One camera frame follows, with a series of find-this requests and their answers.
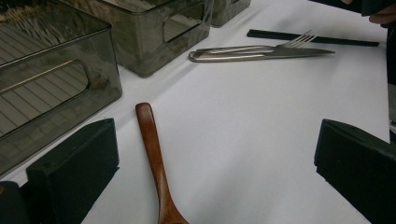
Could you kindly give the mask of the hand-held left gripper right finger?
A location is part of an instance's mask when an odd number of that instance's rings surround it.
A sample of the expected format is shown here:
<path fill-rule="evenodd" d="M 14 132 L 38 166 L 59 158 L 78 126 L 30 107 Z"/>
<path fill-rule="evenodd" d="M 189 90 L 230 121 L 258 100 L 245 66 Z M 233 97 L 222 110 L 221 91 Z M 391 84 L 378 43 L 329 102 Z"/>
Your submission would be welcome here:
<path fill-rule="evenodd" d="M 314 164 L 317 173 L 372 224 L 396 224 L 396 146 L 325 119 Z"/>

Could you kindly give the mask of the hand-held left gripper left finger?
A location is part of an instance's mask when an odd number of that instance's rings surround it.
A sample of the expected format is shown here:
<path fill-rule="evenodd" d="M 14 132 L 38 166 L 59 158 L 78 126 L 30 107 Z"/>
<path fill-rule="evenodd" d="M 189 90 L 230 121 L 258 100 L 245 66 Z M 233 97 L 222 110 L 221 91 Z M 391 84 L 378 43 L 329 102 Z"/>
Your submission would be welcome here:
<path fill-rule="evenodd" d="M 119 169 L 115 122 L 84 126 L 27 169 L 42 224 L 80 224 Z"/>

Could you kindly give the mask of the black chopstick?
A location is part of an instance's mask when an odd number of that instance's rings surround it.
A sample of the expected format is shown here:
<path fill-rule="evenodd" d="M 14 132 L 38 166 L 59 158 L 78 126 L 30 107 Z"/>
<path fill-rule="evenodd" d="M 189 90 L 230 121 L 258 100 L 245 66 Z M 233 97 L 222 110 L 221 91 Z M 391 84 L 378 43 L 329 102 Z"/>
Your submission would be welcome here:
<path fill-rule="evenodd" d="M 247 32 L 248 37 L 256 38 L 267 38 L 267 39 L 278 39 L 278 40 L 292 40 L 298 37 L 298 34 L 281 33 L 281 32 L 270 32 L 262 30 L 250 29 Z M 374 41 L 364 41 L 364 40 L 352 40 L 334 37 L 317 36 L 314 43 L 323 44 L 335 44 L 335 45 L 350 45 L 350 46 L 362 46 L 362 47 L 378 47 L 379 43 Z"/>

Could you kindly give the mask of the brown wooden spoon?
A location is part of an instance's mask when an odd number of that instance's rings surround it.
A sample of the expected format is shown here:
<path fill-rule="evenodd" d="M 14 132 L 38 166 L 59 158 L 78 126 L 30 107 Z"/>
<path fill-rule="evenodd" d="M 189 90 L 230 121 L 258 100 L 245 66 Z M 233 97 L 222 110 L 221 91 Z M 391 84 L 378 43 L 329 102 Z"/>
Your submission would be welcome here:
<path fill-rule="evenodd" d="M 160 141 L 150 104 L 137 104 L 135 113 L 157 190 L 159 202 L 158 224 L 189 224 L 187 219 L 178 211 L 168 187 Z"/>

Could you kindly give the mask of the metal chopsticks pair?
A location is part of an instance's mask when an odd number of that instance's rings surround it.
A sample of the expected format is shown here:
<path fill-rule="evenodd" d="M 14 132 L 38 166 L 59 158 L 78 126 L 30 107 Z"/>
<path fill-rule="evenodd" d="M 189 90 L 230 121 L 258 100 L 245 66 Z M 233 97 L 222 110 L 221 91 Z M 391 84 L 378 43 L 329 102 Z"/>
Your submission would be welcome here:
<path fill-rule="evenodd" d="M 332 54 L 332 51 L 326 49 L 276 48 L 229 53 L 205 53 L 196 50 L 189 53 L 189 59 L 196 63 L 224 63 L 314 57 L 328 54 Z"/>

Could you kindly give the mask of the smoky clear bin with chopsticks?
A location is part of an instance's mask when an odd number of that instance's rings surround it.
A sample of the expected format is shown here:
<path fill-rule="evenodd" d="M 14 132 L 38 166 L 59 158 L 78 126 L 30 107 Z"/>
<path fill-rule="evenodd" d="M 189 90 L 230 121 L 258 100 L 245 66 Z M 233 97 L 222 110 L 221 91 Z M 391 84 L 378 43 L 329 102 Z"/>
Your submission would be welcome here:
<path fill-rule="evenodd" d="M 55 0 L 0 0 L 0 176 L 121 95 L 109 23 Z"/>

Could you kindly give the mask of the smoky clear plastic bin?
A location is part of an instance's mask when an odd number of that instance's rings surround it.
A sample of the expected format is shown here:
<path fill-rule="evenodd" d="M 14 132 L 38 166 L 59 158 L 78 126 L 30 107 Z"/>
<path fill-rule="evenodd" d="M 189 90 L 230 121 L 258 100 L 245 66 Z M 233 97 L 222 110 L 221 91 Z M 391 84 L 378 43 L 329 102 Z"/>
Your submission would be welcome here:
<path fill-rule="evenodd" d="M 213 0 L 211 24 L 220 27 L 250 6 L 251 0 Z"/>
<path fill-rule="evenodd" d="M 118 64 L 149 77 L 208 37 L 213 0 L 60 0 L 112 25 Z"/>

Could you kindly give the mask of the metal fork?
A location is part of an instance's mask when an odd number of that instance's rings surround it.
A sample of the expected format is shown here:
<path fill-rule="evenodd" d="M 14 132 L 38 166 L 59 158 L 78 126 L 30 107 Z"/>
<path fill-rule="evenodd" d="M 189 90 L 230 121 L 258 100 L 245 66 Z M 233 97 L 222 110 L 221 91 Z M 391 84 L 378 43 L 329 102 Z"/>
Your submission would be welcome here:
<path fill-rule="evenodd" d="M 253 50 L 267 50 L 267 49 L 276 49 L 276 48 L 292 48 L 299 49 L 310 43 L 316 38 L 313 34 L 313 31 L 310 30 L 308 32 L 303 33 L 302 35 L 298 35 L 296 38 L 285 42 L 283 44 L 279 44 L 276 46 L 265 46 L 265 45 L 257 45 L 257 46 L 237 46 L 237 47 L 226 47 L 226 48 L 212 48 L 212 49 L 198 49 L 197 52 L 205 52 L 205 53 L 229 53 L 229 52 L 239 52 L 239 51 L 253 51 Z"/>

